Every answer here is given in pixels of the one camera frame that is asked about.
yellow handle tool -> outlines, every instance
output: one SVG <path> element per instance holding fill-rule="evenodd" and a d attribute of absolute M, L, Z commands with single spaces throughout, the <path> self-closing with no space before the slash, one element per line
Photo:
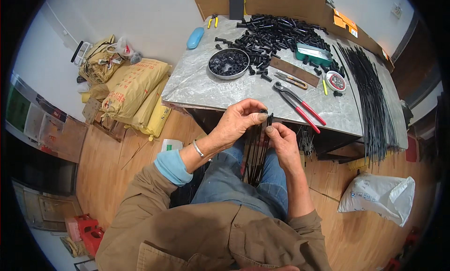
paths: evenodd
<path fill-rule="evenodd" d="M 214 19 L 216 19 L 216 23 L 215 23 L 214 27 L 215 28 L 217 27 L 217 22 L 219 21 L 219 18 L 217 18 L 217 15 L 214 14 L 214 15 L 211 16 L 211 19 L 209 19 L 208 28 L 211 26 L 211 21 L 214 20 Z"/>
<path fill-rule="evenodd" d="M 323 90 L 325 91 L 325 95 L 328 96 L 327 84 L 325 83 L 325 80 L 323 79 L 323 75 L 322 75 L 322 84 L 323 84 Z"/>

round metal tray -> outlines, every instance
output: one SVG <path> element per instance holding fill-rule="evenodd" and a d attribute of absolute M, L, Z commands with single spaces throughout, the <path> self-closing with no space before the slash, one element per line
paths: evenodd
<path fill-rule="evenodd" d="M 239 73 L 237 73 L 237 74 L 235 74 L 235 75 L 231 75 L 231 76 L 221 76 L 221 75 L 218 75 L 218 74 L 214 73 L 213 71 L 211 71 L 211 69 L 209 68 L 209 62 L 210 62 L 212 59 L 214 59 L 217 55 L 222 54 L 222 53 L 227 53 L 227 52 L 229 52 L 230 50 L 238 51 L 239 53 L 244 54 L 244 55 L 247 57 L 247 63 L 248 63 L 247 66 L 246 66 L 242 71 L 240 71 Z M 233 79 L 236 79 L 236 78 L 238 78 L 238 77 L 243 76 L 243 75 L 245 74 L 245 72 L 247 71 L 249 65 L 250 65 L 250 57 L 248 56 L 248 54 L 247 54 L 244 50 L 237 49 L 237 48 L 225 48 L 225 49 L 219 50 L 219 51 L 217 51 L 216 53 L 212 54 L 212 56 L 211 56 L 211 57 L 209 58 L 209 60 L 208 60 L 208 70 L 209 70 L 215 77 L 217 77 L 218 79 L 221 79 L 221 80 L 233 80 Z"/>

hand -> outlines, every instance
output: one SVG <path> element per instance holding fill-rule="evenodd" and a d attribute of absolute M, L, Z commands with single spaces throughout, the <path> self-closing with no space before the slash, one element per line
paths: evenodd
<path fill-rule="evenodd" d="M 220 144 L 221 150 L 233 146 L 247 128 L 260 124 L 267 119 L 267 114 L 259 113 L 267 110 L 258 100 L 247 98 L 227 108 L 217 126 L 208 135 L 215 143 Z"/>
<path fill-rule="evenodd" d="M 287 126 L 274 122 L 266 128 L 266 134 L 274 144 L 280 167 L 286 174 L 303 171 L 295 132 Z"/>

gray marble tabletop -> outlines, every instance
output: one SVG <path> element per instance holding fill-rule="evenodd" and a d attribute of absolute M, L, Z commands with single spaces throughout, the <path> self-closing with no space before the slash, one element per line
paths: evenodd
<path fill-rule="evenodd" d="M 275 72 L 279 71 L 278 69 L 269 66 L 269 77 L 273 78 L 271 83 L 258 75 L 251 76 L 248 72 L 235 80 L 220 80 L 208 71 L 208 60 L 217 51 L 215 48 L 216 44 L 220 44 L 222 48 L 227 48 L 226 44 L 215 42 L 214 38 L 219 37 L 234 41 L 245 32 L 245 28 L 236 28 L 236 23 L 239 21 L 229 20 L 228 16 L 224 15 L 219 16 L 217 28 L 211 26 L 208 29 L 209 19 L 210 17 L 206 18 L 203 24 L 205 34 L 200 40 L 198 47 L 192 50 L 186 49 L 181 60 L 175 67 L 161 95 L 164 103 L 178 107 L 225 110 L 229 105 L 239 102 L 242 99 L 253 98 L 264 103 L 269 109 L 269 113 L 273 112 L 274 117 L 282 121 L 308 124 L 284 101 L 280 94 L 273 90 L 273 84 L 276 81 L 281 81 L 274 76 Z M 334 44 L 336 49 L 338 49 L 338 42 L 343 47 L 353 47 L 355 45 L 345 38 L 336 37 L 333 34 L 326 35 L 319 30 L 316 30 L 316 32 L 330 46 Z M 333 47 L 331 47 L 331 53 L 333 54 L 333 58 L 341 65 Z M 401 148 L 407 149 L 408 139 L 405 120 L 391 75 L 383 62 L 375 57 L 374 54 L 367 50 L 365 50 L 365 53 L 376 65 L 380 83 L 383 86 L 384 95 L 392 115 L 398 144 Z M 295 54 L 290 50 L 281 50 L 277 55 L 281 56 L 282 60 L 315 74 L 313 67 L 303 65 L 300 60 L 295 58 Z M 345 61 L 344 65 L 347 72 L 349 72 L 350 69 Z M 323 126 L 312 115 L 308 115 L 319 128 L 326 128 L 362 137 L 363 131 L 358 112 L 360 109 L 359 93 L 352 75 L 350 77 L 350 82 L 346 78 L 346 82 L 349 85 L 343 92 L 342 97 L 334 97 L 330 88 L 328 88 L 328 96 L 325 96 L 322 80 L 319 81 L 317 88 L 308 85 L 307 90 L 303 90 L 289 83 L 286 84 L 326 121 L 327 124 Z"/>

yellow-handled pliers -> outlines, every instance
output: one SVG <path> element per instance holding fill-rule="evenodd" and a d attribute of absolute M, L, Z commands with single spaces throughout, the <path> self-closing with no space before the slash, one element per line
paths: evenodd
<path fill-rule="evenodd" d="M 213 15 L 211 16 L 211 19 L 209 20 L 209 23 L 208 23 L 208 28 L 211 26 L 211 21 L 214 20 L 214 19 L 216 19 L 216 24 L 214 25 L 214 27 L 215 27 L 215 28 L 217 27 L 217 22 L 219 21 L 219 19 L 217 18 L 217 16 L 218 16 L 218 15 L 216 15 L 216 14 L 213 14 Z"/>

